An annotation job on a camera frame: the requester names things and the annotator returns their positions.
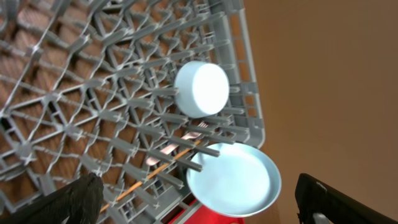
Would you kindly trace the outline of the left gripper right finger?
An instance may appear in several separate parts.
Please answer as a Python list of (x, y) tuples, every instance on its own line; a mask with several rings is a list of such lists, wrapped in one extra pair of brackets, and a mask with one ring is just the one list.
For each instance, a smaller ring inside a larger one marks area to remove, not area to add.
[(301, 173), (295, 188), (300, 223), (397, 224), (393, 220), (309, 174)]

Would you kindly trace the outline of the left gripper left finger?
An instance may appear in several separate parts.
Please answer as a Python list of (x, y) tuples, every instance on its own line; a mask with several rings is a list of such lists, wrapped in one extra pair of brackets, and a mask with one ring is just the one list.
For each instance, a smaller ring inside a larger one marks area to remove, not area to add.
[(95, 224), (103, 203), (103, 181), (94, 173), (2, 219), (3, 224)]

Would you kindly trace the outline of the large light blue plate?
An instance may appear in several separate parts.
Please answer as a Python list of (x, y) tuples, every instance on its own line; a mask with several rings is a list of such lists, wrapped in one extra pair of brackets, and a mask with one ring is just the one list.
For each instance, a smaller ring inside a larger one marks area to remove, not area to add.
[(282, 179), (273, 160), (259, 149), (241, 143), (209, 146), (220, 155), (198, 152), (191, 159), (201, 171), (188, 169), (187, 184), (195, 198), (227, 217), (250, 217), (278, 198)]

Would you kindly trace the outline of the white plastic fork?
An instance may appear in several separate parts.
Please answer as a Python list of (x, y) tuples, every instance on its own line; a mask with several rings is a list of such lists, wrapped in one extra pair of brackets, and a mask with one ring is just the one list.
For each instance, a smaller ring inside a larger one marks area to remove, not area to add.
[[(205, 123), (204, 121), (202, 121), (199, 125), (199, 128), (207, 128), (208, 124)], [(184, 140), (188, 140), (188, 139), (196, 139), (199, 138), (201, 136), (201, 133), (198, 132), (194, 132), (194, 131), (190, 131), (188, 132), (186, 135), (184, 135), (182, 137), (182, 139)], [(178, 148), (177, 144), (169, 144), (168, 146), (166, 146), (165, 148), (161, 149), (160, 152), (166, 155), (169, 155), (174, 149)], [(154, 166), (156, 165), (160, 160), (156, 159), (154, 157), (150, 157), (146, 160), (146, 164), (148, 166)]]

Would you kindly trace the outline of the wooden chopstick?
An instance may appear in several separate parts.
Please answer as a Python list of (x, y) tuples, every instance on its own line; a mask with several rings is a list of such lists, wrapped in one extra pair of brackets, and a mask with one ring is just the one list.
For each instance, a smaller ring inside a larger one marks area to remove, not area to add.
[[(156, 142), (158, 143), (158, 145), (163, 146), (165, 143), (167, 143), (168, 141), (166, 139), (161, 139), (160, 141)], [(193, 146), (180, 146), (182, 145), (182, 143), (173, 143), (173, 144), (177, 144), (177, 148), (178, 147), (182, 147), (184, 150), (181, 150), (179, 153), (177, 153), (175, 156), (172, 156), (172, 160), (171, 162), (163, 162), (163, 164), (161, 166), (159, 166), (158, 168), (154, 169), (154, 170), (149, 170), (148, 171), (144, 171), (144, 177), (143, 180), (139, 180), (138, 177), (133, 177), (136, 181), (135, 183), (130, 186), (127, 190), (123, 191), (122, 193), (120, 193), (114, 200), (116, 201), (116, 203), (120, 202), (122, 199), (126, 198), (130, 193), (132, 193), (133, 191), (135, 191), (136, 189), (138, 189), (139, 187), (141, 187), (142, 185), (144, 185), (144, 183), (148, 182), (149, 180), (153, 179), (156, 175), (158, 175), (159, 173), (161, 173), (162, 171), (164, 171), (166, 168), (168, 168), (169, 166), (171, 166), (172, 164), (176, 164), (178, 160), (182, 160), (182, 157), (184, 155), (186, 155), (189, 152), (193, 152), (193, 149), (195, 149), (197, 146), (199, 146), (200, 144), (204, 143), (205, 141), (202, 139), (199, 140), (194, 140), (193, 141)], [(99, 214), (104, 213), (104, 211), (106, 211), (109, 208), (115, 207), (115, 205), (111, 205), (111, 202), (108, 202), (106, 205), (104, 205)]]

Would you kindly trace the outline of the small light blue bowl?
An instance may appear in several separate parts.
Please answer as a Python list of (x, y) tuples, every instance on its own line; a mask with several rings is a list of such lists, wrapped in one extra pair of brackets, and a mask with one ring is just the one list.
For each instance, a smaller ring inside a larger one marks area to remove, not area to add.
[(229, 98), (226, 72), (213, 63), (191, 61), (178, 71), (174, 87), (175, 102), (190, 118), (203, 118), (219, 113)]

